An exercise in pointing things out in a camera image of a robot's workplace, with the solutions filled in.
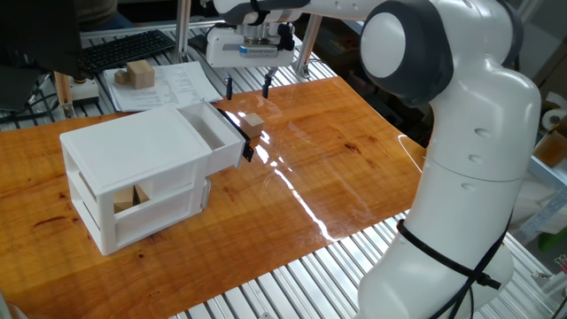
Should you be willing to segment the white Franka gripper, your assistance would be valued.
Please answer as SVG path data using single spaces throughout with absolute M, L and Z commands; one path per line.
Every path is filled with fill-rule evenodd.
M 233 28 L 213 28 L 206 36 L 206 61 L 212 67 L 270 67 L 264 76 L 262 96 L 268 98 L 269 88 L 279 66 L 289 66 L 293 61 L 291 50 L 277 49 L 276 44 L 250 44 Z M 225 78 L 228 100 L 233 96 L 233 79 Z

